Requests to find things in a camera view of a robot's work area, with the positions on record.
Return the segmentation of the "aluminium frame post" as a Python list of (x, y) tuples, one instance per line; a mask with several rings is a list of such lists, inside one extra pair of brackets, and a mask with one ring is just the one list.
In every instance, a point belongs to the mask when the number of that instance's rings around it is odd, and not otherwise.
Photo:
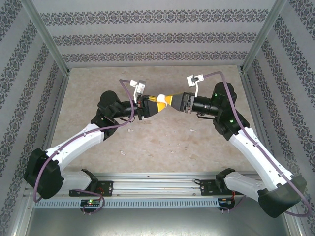
[(281, 13), (283, 7), (285, 6), (285, 4), (287, 2), (288, 2), (288, 0), (275, 0), (273, 6), (270, 9), (270, 11), (266, 17), (266, 20), (264, 21), (259, 33), (257, 34), (257, 37), (254, 40), (253, 45), (251, 46), (243, 64), (238, 67), (238, 69), (239, 68), (242, 69), (243, 73), (245, 73), (249, 69), (249, 67), (250, 67), (252, 61), (254, 60), (254, 58), (256, 57), (261, 45), (263, 44), (269, 31), (271, 30), (272, 25), (274, 24), (274, 22), (278, 18), (278, 15)]
[(52, 35), (48, 31), (48, 28), (46, 27), (41, 15), (37, 11), (33, 1), (20, 0), (20, 2), (23, 8), (25, 9), (25, 11), (27, 12), (28, 16), (30, 17), (31, 21), (33, 22), (38, 33), (40, 34), (43, 42), (46, 44), (47, 48), (49, 49), (49, 52), (51, 53), (58, 67), (60, 68), (62, 74), (67, 76), (69, 74), (69, 68), (66, 65), (66, 62), (64, 61), (62, 57), (62, 54), (57, 48), (57, 45), (54, 42)]

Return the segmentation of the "aluminium table side rail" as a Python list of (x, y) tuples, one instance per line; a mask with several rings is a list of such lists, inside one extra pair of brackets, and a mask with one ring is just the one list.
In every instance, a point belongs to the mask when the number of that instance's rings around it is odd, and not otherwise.
[(246, 95), (246, 98), (247, 98), (247, 101), (249, 104), (249, 108), (251, 111), (251, 115), (253, 118), (253, 123), (255, 126), (256, 135), (259, 138), (259, 140), (261, 141), (261, 143), (267, 148), (267, 150), (272, 152), (270, 145), (269, 145), (267, 135), (265, 133), (262, 119), (260, 117), (258, 105), (257, 105), (256, 100), (254, 98), (254, 94), (253, 94), (252, 88), (250, 86), (250, 83), (248, 81), (248, 78), (247, 78), (246, 74), (244, 74), (244, 73), (240, 73), (240, 78), (242, 81), (242, 85), (243, 85), (245, 95)]
[(64, 76), (63, 81), (60, 84), (58, 96), (56, 98), (53, 113), (51, 114), (51, 119), (50, 119), (50, 122), (48, 125), (48, 130), (47, 130), (47, 133), (46, 133), (45, 138), (44, 138), (44, 144), (42, 146), (43, 150), (46, 150), (51, 146), (51, 143), (52, 143), (52, 140), (54, 137), (54, 133), (56, 130), (58, 118), (60, 115), (60, 111), (61, 111), (61, 107), (62, 107), (62, 103), (63, 103), (63, 99), (64, 99), (64, 95), (65, 95), (65, 91), (66, 91), (69, 77), (70, 77), (70, 72), (66, 76)]

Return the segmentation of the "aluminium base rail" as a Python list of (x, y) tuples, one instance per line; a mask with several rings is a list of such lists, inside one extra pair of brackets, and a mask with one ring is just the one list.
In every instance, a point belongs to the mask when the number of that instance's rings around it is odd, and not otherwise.
[(43, 199), (230, 196), (222, 177), (213, 173), (91, 173), (83, 169), (43, 174), (36, 195)]

